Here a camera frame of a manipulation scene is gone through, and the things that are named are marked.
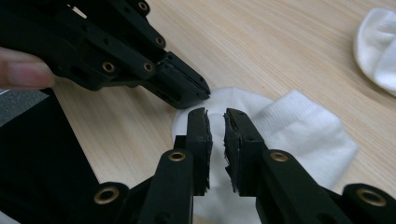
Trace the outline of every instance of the wood grain surface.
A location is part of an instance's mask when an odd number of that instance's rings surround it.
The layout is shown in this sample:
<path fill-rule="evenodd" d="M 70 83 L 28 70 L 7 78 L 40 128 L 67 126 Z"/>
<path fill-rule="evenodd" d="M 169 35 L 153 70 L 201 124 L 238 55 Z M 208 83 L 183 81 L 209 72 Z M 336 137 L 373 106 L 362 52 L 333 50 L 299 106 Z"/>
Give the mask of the wood grain surface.
<path fill-rule="evenodd" d="M 301 91 L 344 122 L 360 152 L 334 188 L 363 182 L 396 197 L 396 97 L 353 57 L 353 38 L 374 7 L 394 0 L 148 1 L 167 50 L 211 89 L 235 86 L 277 99 Z M 58 80 L 56 95 L 98 179 L 133 187 L 172 148 L 176 110 L 143 88 L 83 90 Z"/>

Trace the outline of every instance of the light wooden surface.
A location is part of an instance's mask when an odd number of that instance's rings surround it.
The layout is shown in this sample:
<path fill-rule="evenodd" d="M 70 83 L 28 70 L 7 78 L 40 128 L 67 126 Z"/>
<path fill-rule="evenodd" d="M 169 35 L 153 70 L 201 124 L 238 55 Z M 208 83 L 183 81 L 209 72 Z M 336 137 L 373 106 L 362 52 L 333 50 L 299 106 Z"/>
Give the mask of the light wooden surface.
<path fill-rule="evenodd" d="M 325 105 L 361 147 L 334 188 L 363 182 L 396 197 L 396 98 L 355 64 L 352 41 L 368 11 L 394 0 L 148 1 L 167 49 L 211 89 L 236 86 L 276 99 L 296 89 Z M 64 112 L 101 182 L 133 187 L 172 148 L 176 110 L 143 88 L 90 92 L 60 80 Z"/>

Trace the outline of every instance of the human hand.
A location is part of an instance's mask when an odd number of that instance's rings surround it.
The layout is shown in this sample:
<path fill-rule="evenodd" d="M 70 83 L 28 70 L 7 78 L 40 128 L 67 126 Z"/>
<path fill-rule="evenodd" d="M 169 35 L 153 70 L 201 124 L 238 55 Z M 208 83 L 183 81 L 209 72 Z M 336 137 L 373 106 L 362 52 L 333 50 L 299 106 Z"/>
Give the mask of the human hand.
<path fill-rule="evenodd" d="M 0 47 L 0 89 L 40 90 L 53 84 L 54 75 L 41 59 Z"/>

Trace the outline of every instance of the wooden table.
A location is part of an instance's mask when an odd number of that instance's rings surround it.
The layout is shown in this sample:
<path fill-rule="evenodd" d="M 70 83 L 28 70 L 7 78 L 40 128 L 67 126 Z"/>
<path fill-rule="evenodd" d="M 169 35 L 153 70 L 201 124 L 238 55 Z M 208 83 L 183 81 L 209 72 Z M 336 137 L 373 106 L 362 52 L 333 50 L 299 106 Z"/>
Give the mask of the wooden table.
<path fill-rule="evenodd" d="M 394 0 L 148 1 L 148 20 L 167 50 L 211 89 L 236 86 L 272 99 L 295 89 L 345 123 L 361 150 L 334 188 L 363 182 L 396 197 L 396 98 L 356 65 L 353 38 L 374 7 Z M 55 88 L 101 182 L 133 187 L 153 175 L 172 148 L 176 110 L 143 88 L 90 92 L 68 81 Z"/>

